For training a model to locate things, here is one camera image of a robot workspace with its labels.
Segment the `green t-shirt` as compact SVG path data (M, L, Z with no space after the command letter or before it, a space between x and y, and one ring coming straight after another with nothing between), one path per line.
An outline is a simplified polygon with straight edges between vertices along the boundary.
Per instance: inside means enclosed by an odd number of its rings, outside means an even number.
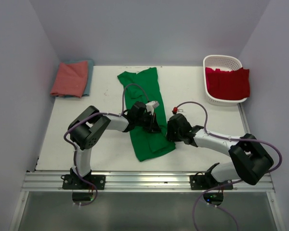
M136 127L130 131L130 138L137 159L142 162L174 151L175 143L166 139L167 120L158 83L157 68L151 67L138 73L125 71L118 75L118 80L126 88L125 105L127 109L131 109L136 102L157 101L159 103L154 112L161 132L148 133L141 127Z

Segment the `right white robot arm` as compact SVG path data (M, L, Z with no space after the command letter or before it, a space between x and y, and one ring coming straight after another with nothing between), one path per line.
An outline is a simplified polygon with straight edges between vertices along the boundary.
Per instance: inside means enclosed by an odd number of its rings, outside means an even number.
M247 133L238 141L217 138L205 132L203 126L191 126L184 115L173 115L167 123L167 140L184 142L194 147L207 148L231 158L231 162L215 163L204 174L196 174L194 181L216 189L230 180L241 179L256 185L273 166L274 161L258 140Z

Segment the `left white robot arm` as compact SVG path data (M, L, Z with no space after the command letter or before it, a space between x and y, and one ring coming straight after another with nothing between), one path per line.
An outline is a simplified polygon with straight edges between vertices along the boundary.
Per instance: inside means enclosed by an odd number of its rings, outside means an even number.
M85 189L90 185L92 147L99 141L106 130L130 132L142 128L147 133L160 133L155 109L157 101L136 102L121 114L101 113L96 107L89 106L68 127L64 140L74 147L72 172L73 182Z

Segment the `folded light blue t-shirt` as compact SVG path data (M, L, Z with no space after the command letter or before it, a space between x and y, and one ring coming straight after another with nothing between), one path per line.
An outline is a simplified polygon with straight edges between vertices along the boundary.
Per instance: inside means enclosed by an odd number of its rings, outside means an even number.
M76 64L80 62L87 61L88 63L88 78L85 90L83 92L83 97L89 96L91 91L91 83L92 83L92 75L93 75L93 67L94 67L94 61L92 59L80 59L80 60L68 60L64 61L65 64Z

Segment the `red t-shirt in basket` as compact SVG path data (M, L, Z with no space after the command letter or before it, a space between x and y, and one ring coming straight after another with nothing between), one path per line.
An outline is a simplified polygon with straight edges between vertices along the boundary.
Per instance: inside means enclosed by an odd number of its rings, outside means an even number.
M220 100L238 101L250 96L249 69L233 71L205 68L208 93Z

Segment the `folded salmon pink t-shirt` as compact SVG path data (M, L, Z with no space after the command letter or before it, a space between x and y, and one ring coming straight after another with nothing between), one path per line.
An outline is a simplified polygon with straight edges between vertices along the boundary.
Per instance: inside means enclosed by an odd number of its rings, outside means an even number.
M50 94L81 98L88 81L88 62L60 63Z

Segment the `white perforated laundry basket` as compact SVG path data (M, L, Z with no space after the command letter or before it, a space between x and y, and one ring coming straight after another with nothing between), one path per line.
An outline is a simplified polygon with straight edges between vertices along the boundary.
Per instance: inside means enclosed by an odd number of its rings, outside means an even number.
M203 59L206 99L217 106L235 106L250 97L250 70L235 57L208 55Z

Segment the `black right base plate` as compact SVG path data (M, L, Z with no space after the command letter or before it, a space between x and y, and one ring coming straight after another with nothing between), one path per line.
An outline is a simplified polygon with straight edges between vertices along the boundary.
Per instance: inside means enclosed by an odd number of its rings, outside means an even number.
M208 190L219 186L219 189L232 190L232 185L226 185L228 181L218 182L210 173L198 172L189 176L191 190Z

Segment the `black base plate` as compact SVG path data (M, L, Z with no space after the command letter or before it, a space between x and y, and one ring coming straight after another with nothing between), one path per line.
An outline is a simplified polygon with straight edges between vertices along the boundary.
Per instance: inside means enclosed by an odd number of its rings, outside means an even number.
M74 171L62 175L61 179L63 180L62 188L64 190L88 190L93 188L90 184L82 181ZM105 175L92 175L89 173L84 176L83 179L94 184L98 190L103 190L105 188Z
M232 190L232 185L226 185L228 181L218 182L210 173L198 172L189 176L191 190L208 190L219 186L219 189Z

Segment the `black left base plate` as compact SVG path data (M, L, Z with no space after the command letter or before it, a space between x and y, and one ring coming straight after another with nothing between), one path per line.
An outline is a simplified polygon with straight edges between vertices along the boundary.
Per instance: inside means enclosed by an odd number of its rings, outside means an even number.
M88 190L93 188L90 184L82 181L74 171L62 175L61 179L63 180L62 188L64 190ZM103 190L105 188L105 175L92 175L89 173L84 176L83 179L94 184L98 190Z

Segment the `aluminium mounting rail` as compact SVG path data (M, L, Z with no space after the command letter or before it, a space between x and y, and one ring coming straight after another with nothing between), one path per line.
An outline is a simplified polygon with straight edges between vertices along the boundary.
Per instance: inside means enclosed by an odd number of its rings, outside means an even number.
M35 171L25 174L21 187L27 192L59 192L62 191L63 175L68 171ZM191 191L189 177L192 172L167 171L104 171L93 172L94 175L105 176L103 192L176 192Z

